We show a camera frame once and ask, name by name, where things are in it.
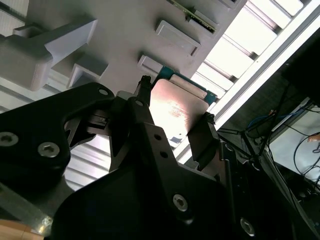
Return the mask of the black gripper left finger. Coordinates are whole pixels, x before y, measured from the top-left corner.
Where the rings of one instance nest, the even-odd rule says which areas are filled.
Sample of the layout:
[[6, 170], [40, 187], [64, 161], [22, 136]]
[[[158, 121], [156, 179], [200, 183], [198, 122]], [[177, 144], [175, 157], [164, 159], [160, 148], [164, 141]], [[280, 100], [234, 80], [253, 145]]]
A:
[[177, 193], [180, 168], [150, 110], [151, 79], [124, 99], [92, 82], [2, 113], [0, 180], [45, 192], [57, 186], [71, 150], [97, 135], [109, 137], [111, 172], [84, 193]]

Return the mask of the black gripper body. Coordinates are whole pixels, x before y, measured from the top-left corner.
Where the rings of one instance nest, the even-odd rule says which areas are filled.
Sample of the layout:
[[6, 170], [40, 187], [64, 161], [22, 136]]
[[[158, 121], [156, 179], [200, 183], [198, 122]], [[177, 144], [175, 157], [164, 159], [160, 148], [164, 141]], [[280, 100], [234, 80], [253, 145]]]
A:
[[151, 175], [134, 165], [113, 171], [70, 195], [53, 218], [52, 240], [260, 240], [253, 219], [237, 220], [223, 186], [181, 166], [187, 211], [166, 210]]

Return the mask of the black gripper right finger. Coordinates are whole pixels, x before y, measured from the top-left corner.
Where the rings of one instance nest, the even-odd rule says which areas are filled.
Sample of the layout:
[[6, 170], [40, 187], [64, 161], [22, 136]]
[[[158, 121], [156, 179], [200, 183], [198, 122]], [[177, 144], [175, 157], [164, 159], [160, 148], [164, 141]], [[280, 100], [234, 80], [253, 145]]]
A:
[[221, 140], [214, 122], [214, 115], [204, 113], [187, 134], [192, 158], [198, 162], [198, 170], [211, 175], [224, 187], [230, 209], [231, 219], [236, 220], [234, 203], [231, 160], [236, 156], [235, 150]]

